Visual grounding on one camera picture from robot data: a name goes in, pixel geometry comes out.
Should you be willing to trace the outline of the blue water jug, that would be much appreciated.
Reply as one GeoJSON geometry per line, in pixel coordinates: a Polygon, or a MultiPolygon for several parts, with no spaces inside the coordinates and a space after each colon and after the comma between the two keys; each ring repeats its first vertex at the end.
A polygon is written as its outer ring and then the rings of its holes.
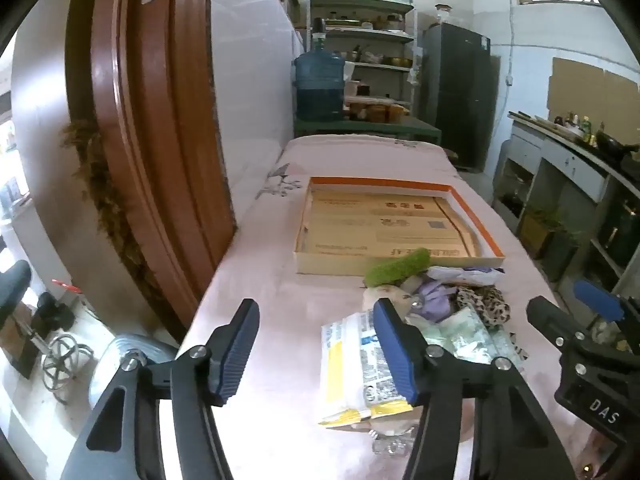
{"type": "Polygon", "coordinates": [[[343,118],[344,58],[326,50],[326,21],[314,18],[312,47],[294,61],[296,118],[302,122],[338,122],[343,118]]]}

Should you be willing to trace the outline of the green metal shelf rack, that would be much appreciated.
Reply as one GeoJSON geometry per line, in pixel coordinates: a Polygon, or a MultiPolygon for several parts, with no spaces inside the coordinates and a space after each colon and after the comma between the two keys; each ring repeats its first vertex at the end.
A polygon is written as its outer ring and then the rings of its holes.
{"type": "Polygon", "coordinates": [[[418,23],[413,0],[307,0],[306,22],[326,24],[326,48],[347,63],[346,92],[410,112],[418,23]]]}

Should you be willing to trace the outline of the dark grey refrigerator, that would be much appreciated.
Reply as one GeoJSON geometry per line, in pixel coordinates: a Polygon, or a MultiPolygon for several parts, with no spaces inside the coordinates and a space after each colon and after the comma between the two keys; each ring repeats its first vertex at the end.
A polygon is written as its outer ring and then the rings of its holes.
{"type": "Polygon", "coordinates": [[[440,145],[458,156],[458,166],[481,170],[494,97],[490,39],[442,23],[423,33],[422,47],[418,116],[440,130],[440,145]]]}

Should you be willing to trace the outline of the white kitchen counter cabinet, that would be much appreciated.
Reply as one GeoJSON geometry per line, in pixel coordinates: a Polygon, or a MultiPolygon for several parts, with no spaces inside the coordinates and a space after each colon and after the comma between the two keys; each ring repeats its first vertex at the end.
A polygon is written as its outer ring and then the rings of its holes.
{"type": "Polygon", "coordinates": [[[492,206],[516,236],[527,207],[549,211],[562,223],[544,256],[533,260],[570,307],[576,307],[579,280],[638,295],[638,185],[558,129],[525,114],[510,117],[492,206]]]}

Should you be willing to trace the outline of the potted green plant crate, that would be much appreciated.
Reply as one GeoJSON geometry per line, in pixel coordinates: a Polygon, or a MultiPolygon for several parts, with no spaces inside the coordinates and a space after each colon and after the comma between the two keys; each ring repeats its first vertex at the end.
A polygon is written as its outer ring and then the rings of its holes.
{"type": "Polygon", "coordinates": [[[518,227],[518,239],[530,258],[540,259],[546,253],[555,234],[563,230],[564,226],[551,212],[527,207],[518,227]]]}

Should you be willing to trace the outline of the black wok pan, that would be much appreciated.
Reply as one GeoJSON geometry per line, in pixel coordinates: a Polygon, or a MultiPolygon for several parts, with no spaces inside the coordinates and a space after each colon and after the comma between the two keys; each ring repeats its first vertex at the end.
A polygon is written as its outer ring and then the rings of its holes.
{"type": "Polygon", "coordinates": [[[596,142],[602,159],[610,166],[620,166],[626,156],[631,156],[639,151],[638,144],[620,143],[602,131],[596,134],[596,142]]]}

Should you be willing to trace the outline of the leopard print cloth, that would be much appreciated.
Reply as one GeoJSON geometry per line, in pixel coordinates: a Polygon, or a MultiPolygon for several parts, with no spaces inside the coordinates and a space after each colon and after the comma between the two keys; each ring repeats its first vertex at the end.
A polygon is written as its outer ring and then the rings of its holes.
{"type": "Polygon", "coordinates": [[[511,308],[495,286],[460,286],[454,295],[459,309],[471,308],[488,330],[496,330],[511,318],[511,308]]]}

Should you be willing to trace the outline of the cream teddy bear purple ribbon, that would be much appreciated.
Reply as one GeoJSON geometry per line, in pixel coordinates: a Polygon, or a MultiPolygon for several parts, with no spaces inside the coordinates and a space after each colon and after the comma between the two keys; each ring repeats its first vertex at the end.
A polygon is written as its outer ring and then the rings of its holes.
{"type": "Polygon", "coordinates": [[[362,295],[361,310],[372,310],[380,299],[388,299],[402,320],[413,314],[428,322],[438,323],[454,313],[456,285],[424,276],[408,278],[401,286],[380,285],[368,287],[362,295]]]}

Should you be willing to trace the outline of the pink patterned tablecloth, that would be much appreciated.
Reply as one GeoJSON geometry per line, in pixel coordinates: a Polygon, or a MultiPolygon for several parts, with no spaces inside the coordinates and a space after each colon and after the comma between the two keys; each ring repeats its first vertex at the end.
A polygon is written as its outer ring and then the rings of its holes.
{"type": "Polygon", "coordinates": [[[503,270],[498,286],[511,309],[509,330],[526,352],[522,372],[568,457],[584,457],[590,428],[554,400],[559,351],[527,322],[526,304],[551,290],[498,214],[429,143],[376,136],[307,136],[291,141],[242,215],[210,281],[183,348],[204,344],[245,298],[260,326],[238,393],[214,413],[237,479],[398,479],[407,462],[375,452],[364,431],[326,429],[320,389],[321,330],[360,311],[367,257],[315,254],[306,246],[307,188],[325,186],[416,194],[442,185],[461,200],[477,245],[503,270]]]}

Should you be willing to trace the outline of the yellow white wipes packet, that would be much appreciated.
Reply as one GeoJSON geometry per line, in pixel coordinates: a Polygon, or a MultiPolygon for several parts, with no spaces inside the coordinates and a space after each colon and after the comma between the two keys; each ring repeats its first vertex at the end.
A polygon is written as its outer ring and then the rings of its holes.
{"type": "Polygon", "coordinates": [[[320,399],[320,424],[329,428],[412,411],[395,387],[370,310],[322,327],[320,399]]]}

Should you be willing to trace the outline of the white blue plastic packet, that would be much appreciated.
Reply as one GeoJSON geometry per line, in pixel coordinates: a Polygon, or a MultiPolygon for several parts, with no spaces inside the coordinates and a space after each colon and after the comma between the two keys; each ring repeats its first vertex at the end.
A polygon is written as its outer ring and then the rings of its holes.
{"type": "Polygon", "coordinates": [[[503,270],[495,268],[453,268],[452,266],[431,266],[426,275],[442,284],[471,287],[494,286],[503,270]]]}

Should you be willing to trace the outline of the brown wooden door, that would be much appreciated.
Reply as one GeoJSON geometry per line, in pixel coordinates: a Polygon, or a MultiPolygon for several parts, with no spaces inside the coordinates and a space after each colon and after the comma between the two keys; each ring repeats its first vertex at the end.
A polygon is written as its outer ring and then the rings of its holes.
{"type": "Polygon", "coordinates": [[[67,139],[119,260],[182,339],[235,220],[210,0],[70,0],[67,139]]]}

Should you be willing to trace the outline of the green floral tissue pack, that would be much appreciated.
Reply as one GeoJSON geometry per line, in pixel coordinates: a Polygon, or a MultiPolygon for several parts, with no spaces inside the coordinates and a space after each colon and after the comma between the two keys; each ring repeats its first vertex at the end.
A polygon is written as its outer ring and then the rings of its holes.
{"type": "Polygon", "coordinates": [[[515,343],[515,334],[502,327],[487,328],[475,310],[464,308],[434,323],[421,315],[410,314],[406,321],[416,326],[428,344],[438,344],[457,359],[490,364],[494,359],[509,359],[524,370],[525,356],[515,343]]]}

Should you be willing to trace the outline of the dark green low table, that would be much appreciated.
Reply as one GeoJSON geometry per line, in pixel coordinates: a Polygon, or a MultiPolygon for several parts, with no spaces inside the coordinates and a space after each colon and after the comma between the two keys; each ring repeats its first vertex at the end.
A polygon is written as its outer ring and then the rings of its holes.
{"type": "Polygon", "coordinates": [[[404,116],[400,122],[383,124],[382,122],[360,122],[359,120],[340,120],[339,122],[294,122],[294,136],[313,136],[314,134],[373,134],[393,139],[428,142],[439,145],[442,133],[439,128],[411,116],[404,116]]]}

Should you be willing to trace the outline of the grey round stool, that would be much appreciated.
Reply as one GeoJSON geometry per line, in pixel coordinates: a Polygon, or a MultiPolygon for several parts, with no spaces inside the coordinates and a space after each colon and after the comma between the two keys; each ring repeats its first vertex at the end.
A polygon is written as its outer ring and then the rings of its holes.
{"type": "Polygon", "coordinates": [[[90,408],[95,408],[126,354],[134,352],[152,364],[175,359],[178,349],[166,342],[137,334],[116,336],[106,347],[94,368],[88,390],[90,408]]]}

